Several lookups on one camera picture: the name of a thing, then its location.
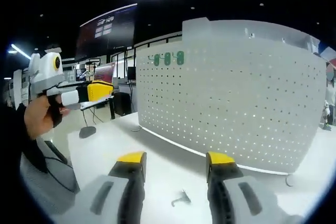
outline desk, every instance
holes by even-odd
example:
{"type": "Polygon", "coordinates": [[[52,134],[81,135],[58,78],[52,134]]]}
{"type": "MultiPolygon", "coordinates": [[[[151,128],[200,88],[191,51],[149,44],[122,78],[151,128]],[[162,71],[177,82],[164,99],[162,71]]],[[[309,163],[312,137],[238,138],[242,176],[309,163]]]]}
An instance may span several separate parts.
{"type": "MultiPolygon", "coordinates": [[[[141,223],[212,223],[207,200],[205,158],[139,128],[138,114],[96,125],[96,134],[80,139],[68,135],[70,157],[80,188],[101,174],[107,174],[118,157],[136,151],[147,152],[145,200],[141,223]],[[171,206],[185,190],[192,203],[171,206]]],[[[327,132],[318,128],[311,149],[292,175],[293,187],[285,177],[242,170],[273,190],[278,203],[289,214],[305,216],[319,199],[335,169],[336,127],[327,132]]]]}
{"type": "Polygon", "coordinates": [[[111,119],[115,119],[116,117],[115,117],[115,114],[114,114],[113,97],[114,97],[114,96],[110,96],[110,97],[107,97],[107,98],[105,97],[105,98],[102,98],[102,99],[100,99],[100,100],[98,100],[98,101],[96,101],[96,102],[82,102],[82,103],[80,104],[80,110],[81,110],[81,111],[84,111],[84,110],[89,109],[89,108],[91,108],[91,107],[93,107],[93,106],[96,106],[96,105],[98,105],[98,104],[100,104],[100,103],[102,103],[102,102],[109,101],[109,104],[110,104],[111,119]]]}

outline ceiling light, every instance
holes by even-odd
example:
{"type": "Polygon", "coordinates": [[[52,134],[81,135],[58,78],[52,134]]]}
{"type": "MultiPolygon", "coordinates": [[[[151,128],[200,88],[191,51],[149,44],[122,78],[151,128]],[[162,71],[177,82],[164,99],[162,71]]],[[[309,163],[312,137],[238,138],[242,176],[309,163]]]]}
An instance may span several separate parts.
{"type": "Polygon", "coordinates": [[[24,57],[26,57],[27,59],[31,59],[31,57],[26,54],[25,52],[23,52],[21,49],[19,49],[17,46],[15,46],[14,44],[11,44],[11,47],[13,47],[16,51],[18,51],[20,54],[22,54],[24,57]]]}

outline small metal part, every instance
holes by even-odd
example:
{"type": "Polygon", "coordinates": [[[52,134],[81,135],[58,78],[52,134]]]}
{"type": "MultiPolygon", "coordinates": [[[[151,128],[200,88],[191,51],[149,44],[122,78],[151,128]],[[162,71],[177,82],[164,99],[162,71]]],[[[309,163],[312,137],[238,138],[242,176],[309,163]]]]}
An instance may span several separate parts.
{"type": "Polygon", "coordinates": [[[187,195],[187,193],[185,192],[185,190],[183,190],[183,191],[181,192],[181,194],[182,194],[182,197],[181,197],[181,198],[172,201],[172,206],[173,206],[173,207],[175,207],[175,203],[178,202],[178,201],[186,202],[187,204],[190,204],[190,203],[191,203],[191,200],[190,200],[190,198],[188,197],[188,195],[187,195]]]}

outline person's hand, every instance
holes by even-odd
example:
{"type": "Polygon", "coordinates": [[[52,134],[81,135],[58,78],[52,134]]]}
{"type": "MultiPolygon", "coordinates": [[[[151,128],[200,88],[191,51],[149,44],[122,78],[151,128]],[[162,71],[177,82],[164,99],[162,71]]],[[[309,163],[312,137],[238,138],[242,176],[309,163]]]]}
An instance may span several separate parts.
{"type": "MultiPolygon", "coordinates": [[[[61,103],[61,97],[58,95],[56,101],[61,103]]],[[[25,111],[25,124],[27,133],[32,140],[50,131],[54,124],[51,115],[48,113],[50,104],[46,95],[36,98],[32,101],[25,111]]],[[[69,109],[60,108],[62,116],[68,115],[69,109]]]]}

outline white pegboard panel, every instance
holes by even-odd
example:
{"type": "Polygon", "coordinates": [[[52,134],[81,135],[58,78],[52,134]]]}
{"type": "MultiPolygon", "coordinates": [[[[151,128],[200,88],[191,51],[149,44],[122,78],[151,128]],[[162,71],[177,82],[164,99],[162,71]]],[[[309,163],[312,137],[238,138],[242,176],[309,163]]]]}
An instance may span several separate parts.
{"type": "Polygon", "coordinates": [[[319,125],[325,62],[260,38],[173,42],[137,54],[139,123],[169,140],[237,164],[292,173],[319,125]],[[166,66],[152,57],[184,52],[166,66]]]}

